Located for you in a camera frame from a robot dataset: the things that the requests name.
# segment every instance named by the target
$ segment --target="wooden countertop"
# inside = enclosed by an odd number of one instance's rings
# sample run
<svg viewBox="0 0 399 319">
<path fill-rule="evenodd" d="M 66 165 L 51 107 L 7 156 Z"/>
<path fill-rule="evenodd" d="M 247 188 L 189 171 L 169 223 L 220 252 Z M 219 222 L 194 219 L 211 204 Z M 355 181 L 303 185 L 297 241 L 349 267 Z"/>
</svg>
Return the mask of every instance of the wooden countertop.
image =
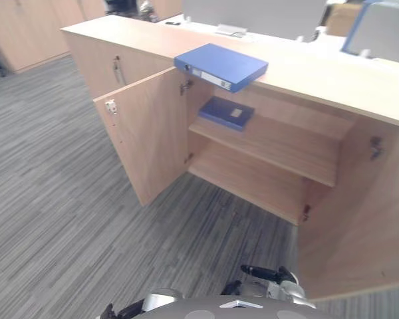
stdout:
<svg viewBox="0 0 399 319">
<path fill-rule="evenodd" d="M 64 32 L 173 59 L 214 43 L 269 62 L 253 85 L 300 96 L 399 126 L 399 67 L 390 63 L 317 53 L 304 43 L 248 43 L 124 17 L 107 16 L 63 28 Z"/>
</svg>

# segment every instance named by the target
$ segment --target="blue book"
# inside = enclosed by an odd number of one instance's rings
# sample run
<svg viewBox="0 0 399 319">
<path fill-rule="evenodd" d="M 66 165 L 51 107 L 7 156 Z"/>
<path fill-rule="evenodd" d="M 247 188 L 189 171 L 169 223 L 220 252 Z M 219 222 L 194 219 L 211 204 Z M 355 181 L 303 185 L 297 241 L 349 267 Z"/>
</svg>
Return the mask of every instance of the blue book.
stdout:
<svg viewBox="0 0 399 319">
<path fill-rule="evenodd" d="M 268 63 L 209 43 L 174 58 L 179 70 L 238 92 L 266 73 Z"/>
<path fill-rule="evenodd" d="M 242 131 L 253 114 L 253 108 L 213 96 L 199 110 L 198 115 L 213 122 L 223 124 L 228 128 Z"/>
</svg>

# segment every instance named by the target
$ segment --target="cabinet shelf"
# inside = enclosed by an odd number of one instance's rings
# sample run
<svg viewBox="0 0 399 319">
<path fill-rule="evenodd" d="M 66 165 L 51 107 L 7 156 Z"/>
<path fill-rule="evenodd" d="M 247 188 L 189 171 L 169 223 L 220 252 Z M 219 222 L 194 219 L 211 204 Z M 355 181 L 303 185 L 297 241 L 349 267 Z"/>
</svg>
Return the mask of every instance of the cabinet shelf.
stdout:
<svg viewBox="0 0 399 319">
<path fill-rule="evenodd" d="M 339 142 L 296 126 L 254 115 L 238 132 L 197 117 L 190 131 L 280 168 L 333 187 Z"/>
<path fill-rule="evenodd" d="M 304 206 L 301 176 L 210 141 L 189 172 L 298 225 Z"/>
</svg>

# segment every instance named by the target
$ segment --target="door hinge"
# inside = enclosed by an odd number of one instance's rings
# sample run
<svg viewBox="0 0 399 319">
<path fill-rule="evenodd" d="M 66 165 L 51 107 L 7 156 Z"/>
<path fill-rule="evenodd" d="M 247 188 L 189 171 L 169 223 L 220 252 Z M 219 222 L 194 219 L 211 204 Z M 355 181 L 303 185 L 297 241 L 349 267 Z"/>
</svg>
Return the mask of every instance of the door hinge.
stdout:
<svg viewBox="0 0 399 319">
<path fill-rule="evenodd" d="M 192 80 L 186 81 L 185 84 L 180 85 L 180 95 L 184 95 L 185 91 L 189 90 L 192 86 L 194 85 L 194 82 Z"/>
<path fill-rule="evenodd" d="M 378 136 L 373 136 L 370 139 L 370 147 L 371 147 L 371 157 L 370 160 L 375 160 L 378 156 L 380 156 L 383 153 L 383 147 L 382 147 L 382 141 L 383 139 L 378 137 Z"/>
<path fill-rule="evenodd" d="M 311 211 L 311 206 L 310 205 L 305 205 L 305 208 L 303 208 L 303 222 L 307 221 L 310 217 L 309 213 Z"/>
<path fill-rule="evenodd" d="M 184 160 L 184 164 L 188 163 L 194 156 L 194 153 L 189 153 L 188 157 L 185 158 Z"/>
</svg>

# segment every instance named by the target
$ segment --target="gray carpet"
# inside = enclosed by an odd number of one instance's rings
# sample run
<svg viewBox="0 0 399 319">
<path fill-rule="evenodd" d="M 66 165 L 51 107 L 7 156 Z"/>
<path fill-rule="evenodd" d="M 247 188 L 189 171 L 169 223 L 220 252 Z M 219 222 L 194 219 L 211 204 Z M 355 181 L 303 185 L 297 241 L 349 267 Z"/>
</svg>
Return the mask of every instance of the gray carpet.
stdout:
<svg viewBox="0 0 399 319">
<path fill-rule="evenodd" d="M 241 263 L 295 269 L 295 240 L 188 173 L 141 207 L 71 58 L 0 78 L 0 318 L 94 318 L 160 286 L 218 294 Z M 399 309 L 398 292 L 379 296 Z M 387 318 L 361 298 L 319 306 Z"/>
</svg>

